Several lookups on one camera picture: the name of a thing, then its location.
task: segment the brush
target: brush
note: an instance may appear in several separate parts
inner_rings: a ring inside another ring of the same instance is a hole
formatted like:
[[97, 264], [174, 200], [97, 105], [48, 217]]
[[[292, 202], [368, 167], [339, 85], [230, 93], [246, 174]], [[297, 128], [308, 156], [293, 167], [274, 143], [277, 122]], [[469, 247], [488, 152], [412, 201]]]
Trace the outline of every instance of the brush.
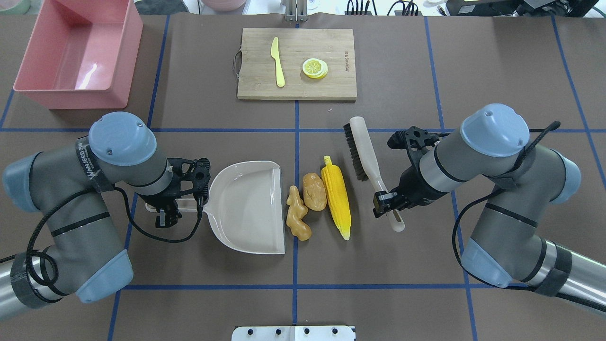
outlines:
[[[370, 135], [366, 128], [366, 122], [363, 117], [356, 116], [349, 120], [349, 123], [343, 126], [347, 144], [351, 153], [351, 160], [356, 171], [356, 178], [360, 181], [371, 180], [375, 192], [389, 190], [381, 178], [379, 163], [375, 149], [370, 141]], [[404, 221], [397, 211], [391, 211], [386, 214], [391, 228], [400, 232], [405, 228]]]

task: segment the light blue cap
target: light blue cap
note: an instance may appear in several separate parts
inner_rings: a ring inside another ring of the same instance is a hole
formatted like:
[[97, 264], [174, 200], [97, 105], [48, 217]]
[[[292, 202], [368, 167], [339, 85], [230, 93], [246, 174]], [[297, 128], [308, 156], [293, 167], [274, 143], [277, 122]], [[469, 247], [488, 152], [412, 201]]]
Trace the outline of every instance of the light blue cap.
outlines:
[[581, 186], [581, 170], [579, 169], [579, 166], [576, 165], [576, 163], [565, 158], [557, 150], [552, 150], [556, 152], [562, 159], [562, 162], [564, 162], [564, 169], [566, 170], [566, 180], [564, 180], [564, 187], [562, 188], [562, 192], [560, 192], [560, 194], [550, 203], [561, 204], [568, 200], [568, 198], [572, 197]]
[[499, 288], [508, 286], [513, 280], [507, 271], [471, 238], [465, 245], [461, 264], [469, 273]]
[[2, 185], [6, 194], [18, 208], [26, 212], [40, 211], [32, 200], [30, 192], [30, 172], [38, 154], [30, 155], [9, 164], [2, 173]]
[[93, 123], [88, 143], [101, 160], [116, 166], [134, 166], [156, 152], [156, 137], [137, 116], [110, 112]]
[[493, 103], [461, 124], [461, 137], [475, 151], [490, 157], [519, 153], [530, 139], [524, 119], [505, 104]]
[[76, 291], [82, 303], [92, 303], [104, 299], [124, 288], [133, 280], [133, 267], [126, 250], [107, 262]]

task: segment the cutting board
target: cutting board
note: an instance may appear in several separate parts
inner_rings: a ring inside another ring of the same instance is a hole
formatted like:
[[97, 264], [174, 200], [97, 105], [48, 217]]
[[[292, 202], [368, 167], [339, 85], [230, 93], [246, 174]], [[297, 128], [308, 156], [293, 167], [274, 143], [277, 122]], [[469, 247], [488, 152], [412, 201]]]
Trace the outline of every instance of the cutting board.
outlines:
[[[271, 42], [278, 37], [285, 86], [276, 85], [276, 64]], [[318, 58], [328, 64], [323, 79], [303, 73], [303, 62]], [[241, 100], [355, 101], [356, 57], [353, 30], [250, 29], [242, 30]]]

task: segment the ginger root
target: ginger root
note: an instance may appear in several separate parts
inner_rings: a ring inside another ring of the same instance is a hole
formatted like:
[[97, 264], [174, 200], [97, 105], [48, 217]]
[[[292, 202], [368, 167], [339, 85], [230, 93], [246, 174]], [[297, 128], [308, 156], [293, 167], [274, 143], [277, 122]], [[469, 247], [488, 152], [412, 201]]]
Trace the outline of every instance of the ginger root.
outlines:
[[305, 217], [309, 210], [303, 204], [297, 186], [290, 186], [286, 204], [289, 205], [288, 214], [286, 215], [286, 226], [290, 228], [290, 232], [298, 239], [308, 240], [311, 237], [311, 229], [301, 219]]
[[303, 176], [303, 199], [305, 205], [316, 212], [326, 208], [326, 188], [318, 174], [307, 173]]

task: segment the pink bin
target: pink bin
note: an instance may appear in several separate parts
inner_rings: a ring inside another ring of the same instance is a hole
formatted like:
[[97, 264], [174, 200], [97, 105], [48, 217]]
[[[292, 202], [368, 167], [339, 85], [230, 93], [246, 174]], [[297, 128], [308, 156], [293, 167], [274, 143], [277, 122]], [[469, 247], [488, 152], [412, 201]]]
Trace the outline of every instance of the pink bin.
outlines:
[[45, 0], [13, 88], [48, 109], [124, 108], [142, 30], [133, 0]]

